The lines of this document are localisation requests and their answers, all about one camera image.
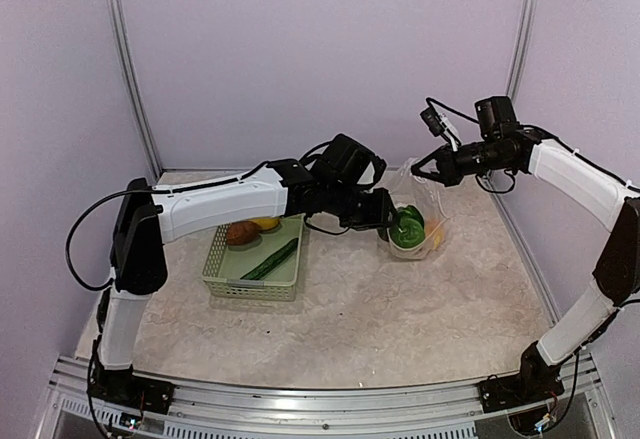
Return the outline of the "green bok choy toy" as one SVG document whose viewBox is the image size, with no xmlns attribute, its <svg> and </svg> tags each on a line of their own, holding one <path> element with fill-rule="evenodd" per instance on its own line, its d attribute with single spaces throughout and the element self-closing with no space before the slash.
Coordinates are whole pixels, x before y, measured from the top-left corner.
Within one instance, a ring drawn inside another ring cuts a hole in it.
<svg viewBox="0 0 640 439">
<path fill-rule="evenodd" d="M 425 221 L 414 205 L 397 209 L 396 221 L 389 229 L 389 238 L 401 249 L 412 249 L 425 241 Z"/>
</svg>

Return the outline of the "brown round cake toy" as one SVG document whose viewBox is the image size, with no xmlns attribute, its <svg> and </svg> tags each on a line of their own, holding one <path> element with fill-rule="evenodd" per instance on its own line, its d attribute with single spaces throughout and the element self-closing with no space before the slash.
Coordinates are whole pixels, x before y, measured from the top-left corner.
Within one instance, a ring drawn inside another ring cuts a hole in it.
<svg viewBox="0 0 640 439">
<path fill-rule="evenodd" d="M 226 243 L 229 246 L 244 246 L 256 240 L 260 227 L 252 221 L 235 222 L 226 231 Z"/>
</svg>

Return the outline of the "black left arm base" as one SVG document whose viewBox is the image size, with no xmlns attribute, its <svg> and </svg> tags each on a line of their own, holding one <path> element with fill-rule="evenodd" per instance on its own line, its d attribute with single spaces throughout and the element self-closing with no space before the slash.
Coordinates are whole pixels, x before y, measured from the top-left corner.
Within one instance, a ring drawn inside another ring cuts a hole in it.
<svg viewBox="0 0 640 439">
<path fill-rule="evenodd" d="M 175 391 L 171 382 L 138 376 L 133 367 L 106 370 L 100 363 L 91 367 L 88 393 L 108 403 L 143 413 L 167 414 Z"/>
</svg>

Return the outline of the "clear zip top bag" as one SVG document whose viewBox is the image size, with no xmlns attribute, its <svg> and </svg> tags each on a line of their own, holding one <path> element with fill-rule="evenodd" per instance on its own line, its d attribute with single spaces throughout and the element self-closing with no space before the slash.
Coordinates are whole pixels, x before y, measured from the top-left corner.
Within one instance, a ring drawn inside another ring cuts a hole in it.
<svg viewBox="0 0 640 439">
<path fill-rule="evenodd" d="M 425 222 L 428 219 L 445 219 L 446 238 L 449 217 L 444 213 L 439 189 L 435 182 L 417 178 L 411 173 L 410 167 L 417 160 L 417 158 L 409 158 L 398 169 L 385 172 L 381 185 L 389 191 L 396 210 L 402 206 L 414 205 L 422 214 Z M 424 260 L 440 248 L 430 251 L 425 239 L 422 244 L 412 249 L 401 249 L 390 241 L 389 230 L 384 230 L 380 234 L 379 243 L 392 257 L 402 261 Z"/>
</svg>

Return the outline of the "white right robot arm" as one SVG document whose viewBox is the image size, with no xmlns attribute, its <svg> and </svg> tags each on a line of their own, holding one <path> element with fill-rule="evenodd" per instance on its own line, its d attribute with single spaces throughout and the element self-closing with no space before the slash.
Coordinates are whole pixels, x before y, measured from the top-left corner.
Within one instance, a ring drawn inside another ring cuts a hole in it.
<svg viewBox="0 0 640 439">
<path fill-rule="evenodd" d="M 591 239 L 575 237 L 568 245 L 551 240 L 569 255 L 556 271 L 582 272 L 589 281 L 584 292 L 556 324 L 529 346 L 520 359 L 511 392 L 523 403 L 535 401 L 557 377 L 571 354 L 602 334 L 625 303 L 639 291 L 639 189 L 596 165 L 556 134 L 518 121 L 507 96 L 492 96 L 475 104 L 470 122 L 479 128 L 476 142 L 463 142 L 446 118 L 450 107 L 427 98 L 421 119 L 445 143 L 415 163 L 417 177 L 446 187 L 463 178 L 482 179 L 503 171 L 510 178 L 522 173 L 564 195 L 580 207 L 578 217 L 593 225 L 572 226 L 563 219 L 555 232 L 591 232 Z"/>
</svg>

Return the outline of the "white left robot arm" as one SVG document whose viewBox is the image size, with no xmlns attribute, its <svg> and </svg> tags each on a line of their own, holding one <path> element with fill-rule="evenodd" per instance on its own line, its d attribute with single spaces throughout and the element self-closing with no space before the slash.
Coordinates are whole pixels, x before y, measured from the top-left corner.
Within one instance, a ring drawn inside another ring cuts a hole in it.
<svg viewBox="0 0 640 439">
<path fill-rule="evenodd" d="M 128 369 L 144 310 L 167 281 L 164 247 L 184 236 L 262 217 L 318 213 L 340 227 L 387 228 L 395 208 L 378 187 L 386 163 L 354 139 L 339 134 L 319 154 L 265 161 L 244 174 L 211 182 L 152 187 L 143 180 L 117 193 L 121 199 L 112 235 L 109 302 L 97 348 L 102 389 L 121 404 L 140 393 Z"/>
</svg>

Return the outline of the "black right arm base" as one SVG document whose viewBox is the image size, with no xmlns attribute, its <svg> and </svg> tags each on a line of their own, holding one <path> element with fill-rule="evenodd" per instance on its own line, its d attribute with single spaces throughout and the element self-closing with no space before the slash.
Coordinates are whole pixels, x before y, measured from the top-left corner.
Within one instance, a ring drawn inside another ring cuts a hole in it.
<svg viewBox="0 0 640 439">
<path fill-rule="evenodd" d="M 532 404 L 565 389 L 560 379 L 560 365 L 548 365 L 532 343 L 520 357 L 519 371 L 506 376 L 491 375 L 477 384 L 484 413 Z"/>
</svg>

